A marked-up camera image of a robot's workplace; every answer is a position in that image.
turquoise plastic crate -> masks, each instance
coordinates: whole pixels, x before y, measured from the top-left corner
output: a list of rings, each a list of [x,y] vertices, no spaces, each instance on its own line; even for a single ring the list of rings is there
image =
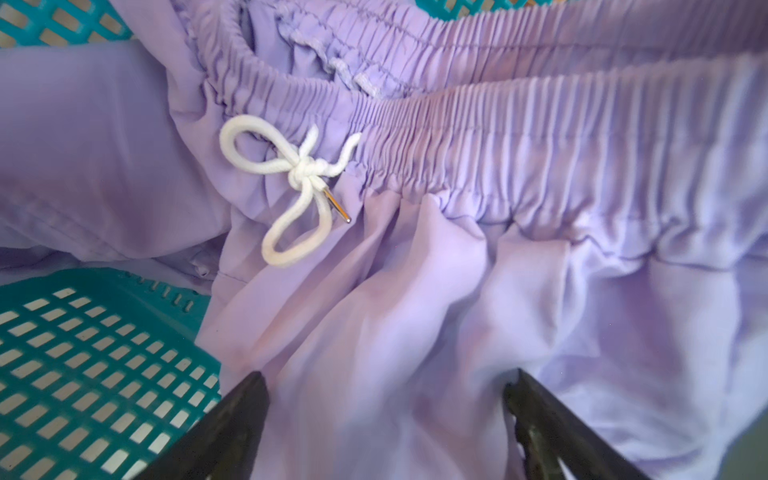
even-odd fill
[[[549,5],[562,0],[416,0],[416,4],[431,16],[456,20],[479,12],[494,12],[525,6]]]
[[[130,478],[219,401],[206,296],[116,270],[0,287],[0,478]]]
[[[131,35],[107,0],[0,0],[0,47],[75,45]]]

drawstring knot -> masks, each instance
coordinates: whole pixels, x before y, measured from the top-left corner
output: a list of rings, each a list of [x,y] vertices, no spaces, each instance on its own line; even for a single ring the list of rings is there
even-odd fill
[[[240,155],[234,141],[238,134],[245,131],[261,135],[274,144],[278,153],[277,158],[257,163]],[[219,135],[221,151],[232,165],[248,173],[259,175],[287,172],[288,183],[294,190],[300,192],[298,200],[275,220],[264,236],[261,253],[269,265],[289,266],[312,253],[325,241],[331,231],[332,223],[329,201],[347,223],[350,222],[349,216],[333,198],[322,177],[337,177],[344,171],[362,134],[354,134],[346,139],[339,160],[334,164],[322,158],[310,156],[317,143],[318,134],[317,126],[313,125],[306,133],[301,145],[296,147],[268,121],[252,115],[233,117],[221,128]],[[313,199],[319,217],[317,228],[309,237],[288,250],[276,251],[275,246],[285,230],[306,211]]]

pant leg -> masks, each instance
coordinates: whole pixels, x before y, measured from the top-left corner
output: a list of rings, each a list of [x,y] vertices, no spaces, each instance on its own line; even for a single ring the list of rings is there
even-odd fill
[[[0,283],[215,256],[229,206],[179,138],[165,70],[138,42],[0,51],[0,106]],[[158,257],[172,261],[145,261]]]

drawstring tip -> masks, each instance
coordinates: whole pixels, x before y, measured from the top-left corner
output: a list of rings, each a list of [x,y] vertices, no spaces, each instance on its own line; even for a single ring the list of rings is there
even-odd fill
[[[323,190],[323,193],[326,195],[326,198],[331,203],[331,205],[333,205],[333,208],[335,208],[336,211],[339,212],[339,215],[342,216],[344,221],[346,221],[347,223],[350,223],[352,221],[352,219],[349,218],[349,215],[347,215],[346,212],[344,211],[344,209],[341,208],[341,205],[339,205],[339,202],[337,202],[336,199],[333,198],[333,195],[331,195],[330,190],[328,190],[326,188],[325,190]]]

gathered waistband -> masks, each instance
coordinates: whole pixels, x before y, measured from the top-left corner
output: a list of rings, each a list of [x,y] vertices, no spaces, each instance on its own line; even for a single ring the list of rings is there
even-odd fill
[[[711,266],[765,231],[763,2],[583,0],[451,23],[406,5],[275,2],[276,21],[303,35],[358,31],[339,41],[397,79],[369,74],[378,98],[279,73],[243,39],[245,3],[198,3],[188,28],[225,111],[265,118],[291,141],[317,123],[327,157],[363,132],[347,173],[368,188],[435,194],[447,214],[512,219],[533,237],[605,235],[623,256],[675,230],[669,251],[722,242],[721,258],[681,260]],[[466,68],[451,64],[459,56]]]

